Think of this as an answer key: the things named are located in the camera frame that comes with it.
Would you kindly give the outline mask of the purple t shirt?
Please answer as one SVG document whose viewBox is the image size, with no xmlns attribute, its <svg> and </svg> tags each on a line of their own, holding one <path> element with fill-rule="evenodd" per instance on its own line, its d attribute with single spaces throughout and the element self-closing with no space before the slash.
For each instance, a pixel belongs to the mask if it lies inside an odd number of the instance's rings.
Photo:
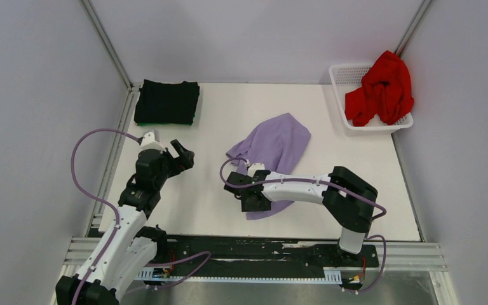
<svg viewBox="0 0 488 305">
<path fill-rule="evenodd" d="M 226 152 L 226 157 L 238 173 L 247 174 L 245 159 L 264 164 L 266 170 L 288 175 L 299 164 L 310 140 L 309 130 L 293 115 L 285 113 L 258 124 Z"/>
</svg>

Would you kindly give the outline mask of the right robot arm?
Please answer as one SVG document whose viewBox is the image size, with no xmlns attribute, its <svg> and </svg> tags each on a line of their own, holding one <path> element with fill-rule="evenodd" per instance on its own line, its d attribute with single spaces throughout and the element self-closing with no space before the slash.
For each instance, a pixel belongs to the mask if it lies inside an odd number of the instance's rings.
<svg viewBox="0 0 488 305">
<path fill-rule="evenodd" d="M 363 242 L 376 219 L 375 210 L 386 213 L 377 202 L 377 189 L 343 166 L 328 174 L 286 175 L 265 169 L 247 174 L 231 172 L 224 189 L 241 203 L 243 212 L 269 212 L 278 201 L 321 205 L 342 227 L 337 256 L 345 265 L 354 265 L 363 256 Z"/>
</svg>

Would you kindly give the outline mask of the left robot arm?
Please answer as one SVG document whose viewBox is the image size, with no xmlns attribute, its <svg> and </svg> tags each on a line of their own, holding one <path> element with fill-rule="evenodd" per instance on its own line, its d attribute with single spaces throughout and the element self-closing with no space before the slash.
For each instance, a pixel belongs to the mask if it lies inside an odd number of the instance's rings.
<svg viewBox="0 0 488 305">
<path fill-rule="evenodd" d="M 170 151 L 156 143 L 142 144 L 135 172 L 113 210 L 106 231 L 85 263 L 72 276 L 62 276 L 55 288 L 58 304 L 119 304 L 126 290 L 149 262 L 169 254 L 165 232 L 146 221 L 161 199 L 165 182 L 194 166 L 195 153 L 178 140 Z"/>
</svg>

